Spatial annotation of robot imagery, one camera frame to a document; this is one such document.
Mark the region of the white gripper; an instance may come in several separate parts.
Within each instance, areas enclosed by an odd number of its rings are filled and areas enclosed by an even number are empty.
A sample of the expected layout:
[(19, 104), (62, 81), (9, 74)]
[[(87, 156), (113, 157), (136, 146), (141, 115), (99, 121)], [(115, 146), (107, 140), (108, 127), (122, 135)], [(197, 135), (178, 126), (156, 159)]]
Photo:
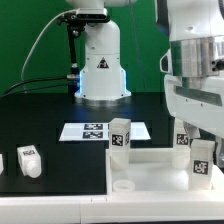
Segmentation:
[(224, 167), (224, 71), (199, 81), (198, 88), (184, 88), (182, 80), (173, 75), (171, 52), (160, 59), (160, 70), (165, 73), (164, 89), (171, 116), (184, 121), (190, 139), (200, 137), (198, 128), (216, 137), (217, 166)]

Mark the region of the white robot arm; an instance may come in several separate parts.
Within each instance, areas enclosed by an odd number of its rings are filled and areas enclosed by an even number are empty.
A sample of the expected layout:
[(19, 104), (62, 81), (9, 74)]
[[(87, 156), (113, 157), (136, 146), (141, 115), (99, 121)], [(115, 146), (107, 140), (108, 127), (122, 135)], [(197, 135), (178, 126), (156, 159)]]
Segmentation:
[[(113, 101), (130, 93), (121, 72), (119, 28), (109, 7), (136, 0), (66, 0), (84, 28), (85, 66), (75, 96)], [(224, 167), (224, 0), (154, 0), (156, 24), (169, 38), (160, 60), (169, 113), (217, 137), (216, 162)]]

